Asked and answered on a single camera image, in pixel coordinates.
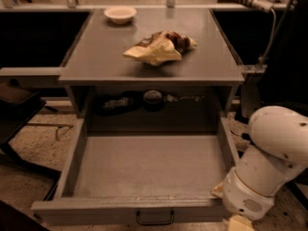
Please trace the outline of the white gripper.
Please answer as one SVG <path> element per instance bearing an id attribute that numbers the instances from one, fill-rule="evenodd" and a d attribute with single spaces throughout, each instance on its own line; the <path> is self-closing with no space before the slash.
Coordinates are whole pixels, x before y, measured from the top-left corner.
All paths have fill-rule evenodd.
<path id="1" fill-rule="evenodd" d="M 223 205 L 233 215 L 227 231 L 255 231 L 250 220 L 262 219 L 273 207 L 274 198 L 264 197 L 247 187 L 232 167 L 223 182 L 211 190 L 211 195 L 222 198 Z"/>

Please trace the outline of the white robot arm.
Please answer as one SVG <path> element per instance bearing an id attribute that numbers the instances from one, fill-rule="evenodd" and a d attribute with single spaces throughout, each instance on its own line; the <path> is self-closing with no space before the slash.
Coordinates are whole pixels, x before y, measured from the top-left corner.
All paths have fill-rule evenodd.
<path id="1" fill-rule="evenodd" d="M 223 231 L 255 231 L 253 222 L 274 206 L 279 190 L 308 167 L 308 117 L 281 106 L 267 106 L 248 121 L 251 145 L 212 195 L 231 214 Z"/>

